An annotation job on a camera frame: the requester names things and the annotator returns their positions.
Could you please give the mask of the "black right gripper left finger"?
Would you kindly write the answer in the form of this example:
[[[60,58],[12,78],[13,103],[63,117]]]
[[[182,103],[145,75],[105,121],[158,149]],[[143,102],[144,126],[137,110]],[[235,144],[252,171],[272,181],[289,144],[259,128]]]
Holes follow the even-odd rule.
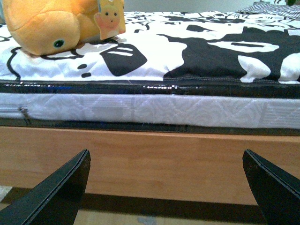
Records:
[[[72,225],[85,193],[90,152],[83,150],[0,212],[2,225]]]

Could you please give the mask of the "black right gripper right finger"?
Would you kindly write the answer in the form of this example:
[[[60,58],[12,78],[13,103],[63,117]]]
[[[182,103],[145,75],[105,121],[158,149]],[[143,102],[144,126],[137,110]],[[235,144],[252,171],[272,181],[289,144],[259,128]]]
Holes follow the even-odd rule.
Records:
[[[252,150],[243,153],[243,169],[268,225],[300,223],[300,180]]]

